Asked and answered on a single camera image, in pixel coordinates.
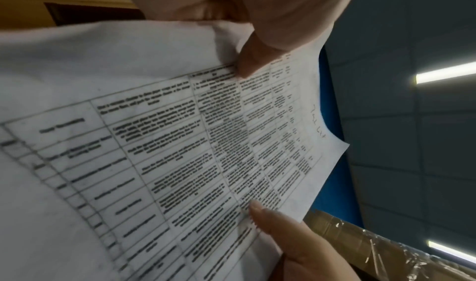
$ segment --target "blue surface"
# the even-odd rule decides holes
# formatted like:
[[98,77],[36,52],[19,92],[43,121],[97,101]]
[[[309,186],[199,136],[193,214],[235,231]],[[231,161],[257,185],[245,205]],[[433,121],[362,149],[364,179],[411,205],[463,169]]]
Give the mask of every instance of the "blue surface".
[[[322,49],[319,55],[319,70],[322,117],[328,129],[343,140],[344,134],[325,48]],[[325,211],[342,220],[363,227],[346,154],[337,162],[311,208]]]

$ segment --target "skin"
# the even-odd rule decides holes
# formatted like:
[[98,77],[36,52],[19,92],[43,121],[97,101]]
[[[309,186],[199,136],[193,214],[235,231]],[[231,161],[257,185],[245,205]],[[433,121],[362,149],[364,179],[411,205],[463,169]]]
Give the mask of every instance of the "skin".
[[259,68],[315,38],[350,0],[133,0],[148,19],[249,22],[255,31],[238,56],[237,74]]
[[251,201],[249,214],[283,251],[270,281],[359,281],[347,261],[305,223]]

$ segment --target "clear packing tape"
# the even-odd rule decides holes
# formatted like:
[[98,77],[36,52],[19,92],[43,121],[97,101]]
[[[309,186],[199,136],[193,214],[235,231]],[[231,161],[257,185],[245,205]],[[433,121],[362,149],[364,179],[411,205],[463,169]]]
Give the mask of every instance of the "clear packing tape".
[[310,210],[304,222],[355,267],[380,281],[476,281],[476,272]]

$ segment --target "ceiling light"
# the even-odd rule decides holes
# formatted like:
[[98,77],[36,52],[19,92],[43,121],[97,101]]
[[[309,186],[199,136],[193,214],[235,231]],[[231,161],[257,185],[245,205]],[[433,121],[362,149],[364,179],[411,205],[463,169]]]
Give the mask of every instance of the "ceiling light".
[[416,75],[416,83],[422,84],[471,74],[476,74],[476,61],[430,72],[419,73]]
[[445,253],[447,253],[447,254],[456,256],[456,257],[458,257],[458,258],[467,260],[467,261],[469,261],[469,262],[476,263],[476,257],[475,257],[475,256],[471,256],[471,255],[469,255],[469,254],[466,254],[466,253],[463,253],[463,252],[461,252],[461,251],[452,249],[452,248],[450,248],[450,247],[444,246],[444,245],[442,245],[442,244],[436,243],[436,242],[431,241],[431,240],[428,240],[426,243],[427,243],[428,246],[429,246],[430,248],[432,248],[432,249],[445,252]]

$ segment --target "fluorescent light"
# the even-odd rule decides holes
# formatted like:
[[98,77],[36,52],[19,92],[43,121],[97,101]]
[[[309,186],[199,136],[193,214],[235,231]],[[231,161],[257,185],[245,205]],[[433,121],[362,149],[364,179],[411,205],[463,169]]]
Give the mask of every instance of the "fluorescent light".
[[419,73],[416,75],[416,83],[422,84],[471,74],[476,74],[476,61],[435,71]]
[[461,252],[461,251],[452,249],[452,248],[447,247],[447,246],[444,246],[444,245],[442,245],[442,244],[433,242],[433,241],[431,241],[431,240],[428,240],[426,243],[427,243],[428,246],[429,246],[430,248],[432,248],[432,249],[445,252],[445,253],[447,253],[447,254],[456,256],[456,257],[458,257],[458,258],[467,260],[467,261],[469,261],[469,262],[476,263],[476,257],[475,257],[475,256],[468,255],[468,254],[466,254],[466,253],[463,253],[463,252]]

